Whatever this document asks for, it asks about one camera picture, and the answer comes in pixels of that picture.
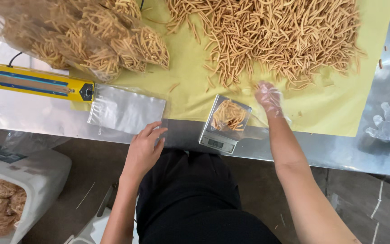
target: black pants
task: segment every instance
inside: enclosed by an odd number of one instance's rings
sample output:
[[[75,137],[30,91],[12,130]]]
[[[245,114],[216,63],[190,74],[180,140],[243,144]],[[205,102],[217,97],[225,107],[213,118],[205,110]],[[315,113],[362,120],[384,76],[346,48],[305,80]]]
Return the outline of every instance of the black pants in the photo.
[[[136,206],[137,216],[151,193],[158,187],[180,177],[203,176],[228,181],[239,194],[238,185],[231,172],[218,155],[164,149],[159,160],[144,176],[139,185],[139,198]]]

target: gloved hand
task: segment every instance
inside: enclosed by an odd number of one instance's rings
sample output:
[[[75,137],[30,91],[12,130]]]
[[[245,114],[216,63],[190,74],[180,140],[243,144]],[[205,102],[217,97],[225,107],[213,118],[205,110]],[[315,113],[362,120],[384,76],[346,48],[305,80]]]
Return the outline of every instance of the gloved hand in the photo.
[[[271,83],[263,80],[258,83],[258,86],[260,88],[255,93],[255,98],[263,106],[267,116],[283,118],[280,105],[282,93]]]
[[[161,121],[148,124],[138,135],[133,136],[121,176],[131,177],[134,181],[141,182],[144,175],[156,164],[163,150],[165,138],[162,138],[156,146],[154,142],[168,130],[168,128],[154,129],[161,124]]]

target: scale platform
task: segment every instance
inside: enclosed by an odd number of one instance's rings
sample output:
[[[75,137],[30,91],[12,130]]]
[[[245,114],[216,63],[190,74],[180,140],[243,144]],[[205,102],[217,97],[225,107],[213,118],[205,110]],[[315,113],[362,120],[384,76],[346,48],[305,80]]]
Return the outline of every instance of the scale platform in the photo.
[[[213,107],[211,108],[209,118],[207,119],[207,123],[204,126],[204,129],[201,133],[201,137],[199,139],[199,144],[219,150],[221,152],[226,152],[233,154],[234,149],[236,147],[237,142],[240,140],[240,135],[243,131],[219,131],[212,128],[211,123],[213,122],[213,113],[219,107],[219,105],[230,98],[221,96],[219,94],[216,95],[214,99]],[[237,103],[242,108],[246,109],[248,113],[252,112],[252,108],[243,104],[231,100],[233,103]],[[247,118],[242,121],[242,129],[245,129],[247,124]]]

